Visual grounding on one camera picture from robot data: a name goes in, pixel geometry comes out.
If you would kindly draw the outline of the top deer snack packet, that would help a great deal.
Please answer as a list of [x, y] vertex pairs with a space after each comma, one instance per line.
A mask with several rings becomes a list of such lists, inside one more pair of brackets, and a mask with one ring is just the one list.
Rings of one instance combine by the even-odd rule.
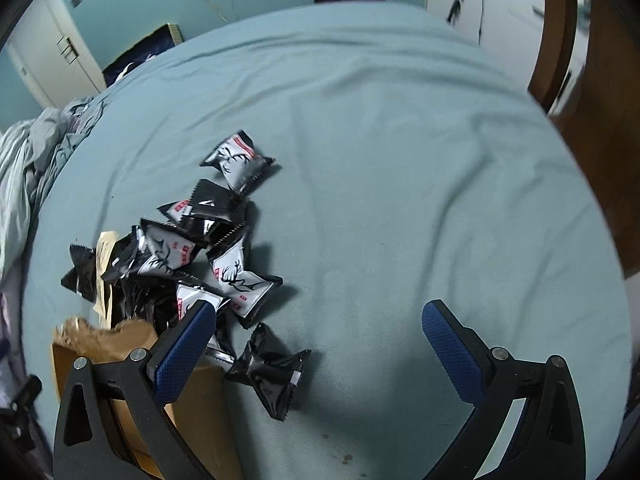
[[246, 195], [276, 160], [255, 148], [253, 139], [238, 130], [216, 145], [198, 164], [222, 173], [231, 191]]

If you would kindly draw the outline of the dark framed picture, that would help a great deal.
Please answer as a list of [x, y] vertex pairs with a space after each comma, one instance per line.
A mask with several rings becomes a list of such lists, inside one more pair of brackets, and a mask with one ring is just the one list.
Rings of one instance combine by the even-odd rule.
[[163, 24], [102, 70], [106, 86], [111, 87], [114, 82], [126, 77], [139, 65], [182, 43], [183, 36], [180, 28], [176, 24]]

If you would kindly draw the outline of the teal bed sheet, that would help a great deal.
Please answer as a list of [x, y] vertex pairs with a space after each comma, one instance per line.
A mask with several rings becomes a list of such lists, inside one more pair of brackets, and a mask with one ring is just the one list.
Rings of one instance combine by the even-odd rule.
[[180, 44], [96, 105], [40, 209], [25, 281], [47, 437], [53, 329], [92, 310], [61, 286], [70, 244], [156, 218], [216, 177], [202, 159], [242, 130], [277, 163], [252, 195], [253, 270], [283, 278], [260, 317], [311, 350], [284, 422], [228, 386], [247, 478], [422, 478], [470, 411], [422, 333], [433, 299], [518, 359], [566, 359], [588, 477], [605, 468], [631, 368], [620, 264], [552, 123], [479, 47], [417, 6], [304, 6]]

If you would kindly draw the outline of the brown wooden chair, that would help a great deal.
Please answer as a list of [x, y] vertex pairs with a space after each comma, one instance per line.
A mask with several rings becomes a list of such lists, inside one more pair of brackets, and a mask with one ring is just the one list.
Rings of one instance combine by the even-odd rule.
[[[550, 110], [567, 74], [577, 0], [544, 0], [528, 91]], [[587, 57], [552, 118], [608, 222], [625, 276], [639, 271], [639, 0], [591, 0]]]

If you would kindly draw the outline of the white cabinet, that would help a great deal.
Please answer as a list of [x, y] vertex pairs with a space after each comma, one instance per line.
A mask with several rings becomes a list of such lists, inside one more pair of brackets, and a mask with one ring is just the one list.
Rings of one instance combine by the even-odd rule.
[[582, 74], [588, 0], [425, 0], [428, 13], [490, 54], [547, 112], [558, 112]]

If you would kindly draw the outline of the crumpled grey duvet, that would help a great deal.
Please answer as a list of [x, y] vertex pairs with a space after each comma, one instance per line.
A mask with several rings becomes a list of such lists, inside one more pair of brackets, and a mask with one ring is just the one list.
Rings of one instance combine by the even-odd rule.
[[102, 118], [102, 99], [48, 107], [1, 135], [1, 276], [23, 255], [32, 220], [78, 146]]

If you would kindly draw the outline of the brown cardboard box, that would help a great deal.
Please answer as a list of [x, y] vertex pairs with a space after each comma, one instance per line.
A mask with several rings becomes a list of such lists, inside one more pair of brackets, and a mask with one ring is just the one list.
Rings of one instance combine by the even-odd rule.
[[200, 301], [159, 335], [74, 316], [53, 333], [58, 479], [239, 479], [222, 370], [203, 364], [216, 313]]

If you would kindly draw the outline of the white door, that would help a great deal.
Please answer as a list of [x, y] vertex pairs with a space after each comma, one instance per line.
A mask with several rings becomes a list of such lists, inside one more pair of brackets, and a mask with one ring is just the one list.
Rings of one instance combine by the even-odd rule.
[[32, 0], [9, 36], [8, 53], [43, 107], [63, 108], [106, 89], [102, 70], [64, 0]]

